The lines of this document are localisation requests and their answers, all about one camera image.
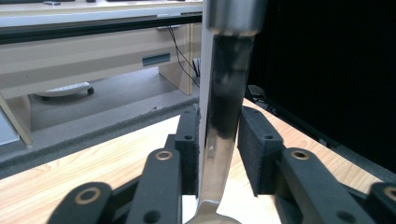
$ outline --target cable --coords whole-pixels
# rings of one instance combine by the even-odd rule
[[[181,67],[181,69],[183,70],[183,72],[192,80],[192,82],[193,82],[198,88],[200,88],[200,86],[199,86],[198,83],[194,80],[194,78],[184,69],[183,65],[181,65],[180,58],[178,57],[178,54],[179,54],[179,53],[181,54],[181,56],[183,56],[183,58],[186,60],[186,62],[190,65],[190,67],[192,68],[192,70],[194,70],[194,68],[193,68],[192,65],[190,64],[189,60],[187,60],[187,58],[184,57],[183,53],[182,53],[182,52],[180,51],[180,49],[178,48],[177,43],[176,43],[176,39],[175,39],[175,34],[173,33],[172,27],[170,27],[170,26],[167,26],[167,27],[168,27],[169,33],[171,34],[172,39],[173,39],[173,41],[174,41],[174,43],[175,43],[176,56],[177,56],[178,64],[180,65],[180,67]]]

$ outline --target black monitor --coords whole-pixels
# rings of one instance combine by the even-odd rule
[[[396,173],[396,2],[270,0],[249,84],[290,122]]]

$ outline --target desk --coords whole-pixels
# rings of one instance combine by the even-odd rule
[[[258,108],[248,101],[244,104]],[[340,182],[368,192],[370,185],[380,181],[282,120],[260,111],[287,147],[312,151]],[[83,183],[102,181],[114,189],[135,178],[141,174],[150,151],[163,147],[167,135],[176,132],[177,123],[178,117],[174,117],[0,180],[0,223],[44,223],[65,194]],[[237,149],[219,212],[242,223],[279,223],[273,197],[252,196]]]
[[[106,0],[96,3],[77,0],[64,2],[58,7],[42,3],[1,5],[0,28],[195,12],[202,12],[201,0],[111,3]],[[188,61],[199,57],[200,24],[176,28],[175,38]],[[152,28],[4,45],[0,40],[0,106],[23,142],[31,145],[27,94],[137,71],[149,67],[143,65],[143,57],[167,53],[170,54],[169,62],[151,66],[160,66],[164,77],[184,93],[191,94],[192,82],[177,63],[175,45],[167,29]],[[189,66],[185,64],[184,67],[192,74]]]

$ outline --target gray surface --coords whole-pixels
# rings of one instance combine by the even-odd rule
[[[91,82],[86,92],[42,101],[31,95],[33,144],[0,146],[0,178],[171,118],[198,104],[199,89],[186,96],[157,68]]]

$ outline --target silver cylinder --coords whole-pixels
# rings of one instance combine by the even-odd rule
[[[215,35],[253,36],[262,29],[267,0],[208,0],[207,28]]]

